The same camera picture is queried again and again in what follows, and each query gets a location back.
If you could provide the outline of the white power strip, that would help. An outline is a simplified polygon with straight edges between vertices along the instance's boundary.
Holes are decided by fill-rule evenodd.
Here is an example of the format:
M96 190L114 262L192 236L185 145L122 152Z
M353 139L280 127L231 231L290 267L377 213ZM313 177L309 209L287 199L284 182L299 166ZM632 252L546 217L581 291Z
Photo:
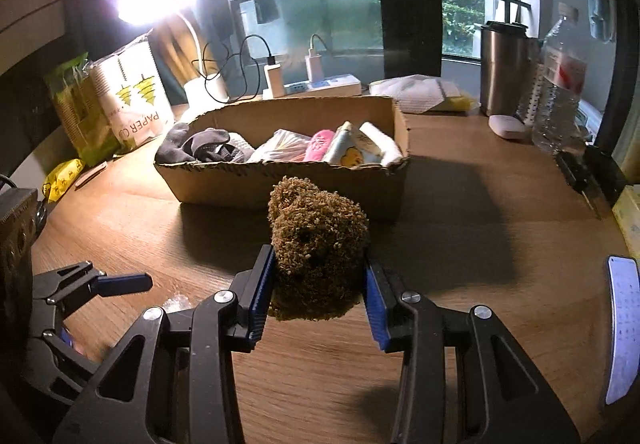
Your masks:
M362 85L353 74L340 74L317 82L299 81L284 86L283 97L289 96L359 96Z

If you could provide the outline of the dark grey garment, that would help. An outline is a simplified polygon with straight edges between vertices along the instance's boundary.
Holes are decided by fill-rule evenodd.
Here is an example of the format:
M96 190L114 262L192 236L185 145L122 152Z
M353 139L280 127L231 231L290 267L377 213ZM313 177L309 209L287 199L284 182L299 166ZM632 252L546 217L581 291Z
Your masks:
M185 162L231 162L244 164L255 152L254 147L239 133L224 129L206 128L189 133L189 125L176 123L157 149L157 164L184 164Z

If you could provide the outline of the white folded cloth right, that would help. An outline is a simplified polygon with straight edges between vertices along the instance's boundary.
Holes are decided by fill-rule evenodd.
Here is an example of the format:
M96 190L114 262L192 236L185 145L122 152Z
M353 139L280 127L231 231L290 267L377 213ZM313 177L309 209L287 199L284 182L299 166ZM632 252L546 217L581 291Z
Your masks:
M396 142L387 134L382 132L377 126L369 121L364 122L359 130L380 149L382 154L381 164L388 167L391 164L397 164L402 160L402 152Z

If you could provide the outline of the clear water bottle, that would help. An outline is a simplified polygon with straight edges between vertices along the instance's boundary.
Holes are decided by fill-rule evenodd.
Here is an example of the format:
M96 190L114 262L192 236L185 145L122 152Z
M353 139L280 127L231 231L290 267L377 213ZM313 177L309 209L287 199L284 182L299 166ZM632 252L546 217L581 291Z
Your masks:
M578 137L576 116L587 71L578 39L578 9L560 2L558 12L542 42L544 70L532 130L533 143L548 154Z

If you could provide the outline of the white earbuds case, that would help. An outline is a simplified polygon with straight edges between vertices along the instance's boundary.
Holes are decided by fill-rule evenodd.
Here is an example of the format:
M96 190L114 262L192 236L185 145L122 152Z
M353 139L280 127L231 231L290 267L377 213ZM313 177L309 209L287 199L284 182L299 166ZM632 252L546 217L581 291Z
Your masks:
M528 127L519 118L508 115L491 115L488 117L489 129L499 138L509 141L523 141L528 134Z

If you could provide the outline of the pink soft item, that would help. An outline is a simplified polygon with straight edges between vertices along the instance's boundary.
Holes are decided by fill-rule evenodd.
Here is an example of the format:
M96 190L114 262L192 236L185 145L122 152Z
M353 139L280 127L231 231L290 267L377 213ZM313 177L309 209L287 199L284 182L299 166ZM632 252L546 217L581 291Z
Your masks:
M332 130L320 130L310 139L303 162L321 161L328 151L335 133Z

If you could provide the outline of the yellow snack packet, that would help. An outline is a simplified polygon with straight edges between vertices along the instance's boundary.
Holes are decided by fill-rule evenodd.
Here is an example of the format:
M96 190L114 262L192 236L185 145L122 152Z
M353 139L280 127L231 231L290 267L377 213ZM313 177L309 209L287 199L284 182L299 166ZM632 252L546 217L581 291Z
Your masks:
M84 167L85 163L79 158L58 164L43 181L43 197L49 202L57 202L78 179Z

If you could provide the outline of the folded cloth stack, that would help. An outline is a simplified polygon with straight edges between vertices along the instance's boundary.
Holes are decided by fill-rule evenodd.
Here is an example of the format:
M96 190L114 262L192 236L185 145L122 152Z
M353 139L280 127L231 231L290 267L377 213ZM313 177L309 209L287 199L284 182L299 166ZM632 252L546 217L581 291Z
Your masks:
M478 101L452 81L413 74L375 81L369 84L369 94L392 98L405 114L424 115L427 112L472 112Z

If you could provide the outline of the smartphone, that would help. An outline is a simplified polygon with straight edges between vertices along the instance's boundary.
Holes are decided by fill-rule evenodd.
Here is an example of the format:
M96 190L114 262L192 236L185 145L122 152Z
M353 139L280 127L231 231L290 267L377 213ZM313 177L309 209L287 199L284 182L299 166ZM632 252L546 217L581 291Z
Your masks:
M612 355L605 404L628 394L639 375L639 271L636 260L609 256Z

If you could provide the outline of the brown fuzzy plush toy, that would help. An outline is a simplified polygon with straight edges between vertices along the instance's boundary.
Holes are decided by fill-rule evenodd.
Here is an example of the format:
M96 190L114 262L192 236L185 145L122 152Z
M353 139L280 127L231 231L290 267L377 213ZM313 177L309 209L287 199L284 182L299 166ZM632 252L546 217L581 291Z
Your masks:
M268 204L278 270L269 314L276 320L332 320L363 294L369 219L355 201L286 176Z

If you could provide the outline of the black keys object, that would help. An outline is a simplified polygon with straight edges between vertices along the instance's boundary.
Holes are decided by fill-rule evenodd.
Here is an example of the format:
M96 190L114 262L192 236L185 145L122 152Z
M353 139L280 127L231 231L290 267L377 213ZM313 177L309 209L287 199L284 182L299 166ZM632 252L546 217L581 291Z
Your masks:
M629 184L613 157L597 146L587 145L579 154L557 150L553 154L553 160L567 185L585 199L586 205L597 219L600 219L600 213L592 198L598 191L613 208Z

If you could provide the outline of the bubble wrap piece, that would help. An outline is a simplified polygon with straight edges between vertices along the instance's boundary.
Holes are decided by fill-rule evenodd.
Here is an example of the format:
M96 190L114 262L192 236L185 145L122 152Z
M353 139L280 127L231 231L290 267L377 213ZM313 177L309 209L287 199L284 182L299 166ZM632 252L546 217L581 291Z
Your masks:
M194 308L194 304L184 294L174 294L168 298L162 305L162 309L167 313L177 313Z

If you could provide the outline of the yellow tissue pack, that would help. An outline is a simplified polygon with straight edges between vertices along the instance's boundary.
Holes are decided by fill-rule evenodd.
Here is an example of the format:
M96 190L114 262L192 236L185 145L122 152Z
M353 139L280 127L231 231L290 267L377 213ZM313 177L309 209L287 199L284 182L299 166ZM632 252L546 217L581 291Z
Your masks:
M640 259L640 185L627 185L612 209L630 255Z

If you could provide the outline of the white waffle cloth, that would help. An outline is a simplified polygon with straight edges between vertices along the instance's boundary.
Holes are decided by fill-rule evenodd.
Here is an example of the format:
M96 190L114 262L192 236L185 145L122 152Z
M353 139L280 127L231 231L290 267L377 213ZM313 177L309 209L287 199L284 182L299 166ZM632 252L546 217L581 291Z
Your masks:
M248 162L302 162L310 137L289 130L279 129L261 144L248 158Z

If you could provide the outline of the green yellow package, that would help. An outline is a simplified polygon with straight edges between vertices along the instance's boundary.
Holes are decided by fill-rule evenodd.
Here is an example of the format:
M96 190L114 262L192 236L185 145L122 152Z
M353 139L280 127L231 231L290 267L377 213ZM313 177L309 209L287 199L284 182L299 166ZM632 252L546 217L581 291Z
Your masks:
M55 67L44 81L70 144L92 168L111 159L120 144L96 95L90 68L84 53Z

